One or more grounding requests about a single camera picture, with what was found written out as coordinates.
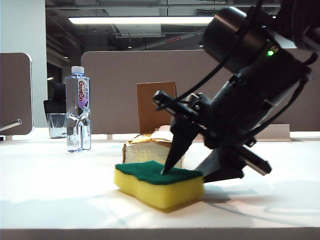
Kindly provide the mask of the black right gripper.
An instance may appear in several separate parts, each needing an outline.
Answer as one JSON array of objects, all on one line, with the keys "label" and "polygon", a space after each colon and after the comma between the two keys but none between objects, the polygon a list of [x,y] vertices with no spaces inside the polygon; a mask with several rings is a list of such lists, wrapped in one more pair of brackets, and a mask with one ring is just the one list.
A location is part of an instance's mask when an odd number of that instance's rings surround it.
[{"label": "black right gripper", "polygon": [[264,129],[257,125],[273,105],[266,96],[236,75],[213,99],[203,93],[191,93],[183,103],[158,90],[153,102],[158,109],[173,116],[170,125],[173,138],[162,175],[176,165],[198,134],[203,136],[205,146],[212,150],[196,167],[205,183],[241,179],[245,166],[261,175],[271,172],[269,163],[248,148],[256,143],[255,135]]}]

